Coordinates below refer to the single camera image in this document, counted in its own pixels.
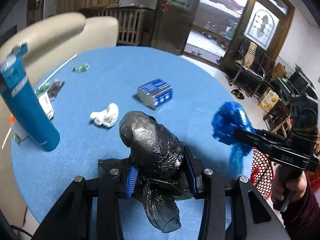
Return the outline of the person right hand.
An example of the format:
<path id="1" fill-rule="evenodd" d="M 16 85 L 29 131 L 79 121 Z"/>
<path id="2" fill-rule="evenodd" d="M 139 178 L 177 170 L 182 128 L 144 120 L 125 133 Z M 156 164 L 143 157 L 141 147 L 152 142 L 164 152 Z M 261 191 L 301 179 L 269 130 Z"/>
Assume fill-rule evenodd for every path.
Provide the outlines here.
<path id="1" fill-rule="evenodd" d="M 277 201 L 283 201 L 285 189 L 289 189 L 295 193 L 290 200 L 291 203 L 300 200 L 306 192 L 308 182 L 304 172 L 302 172 L 298 178 L 288 181 L 285 186 L 280 181 L 284 176 L 284 173 L 285 168 L 279 165 L 276 169 L 276 174 L 272 184 L 271 200 L 273 204 Z"/>

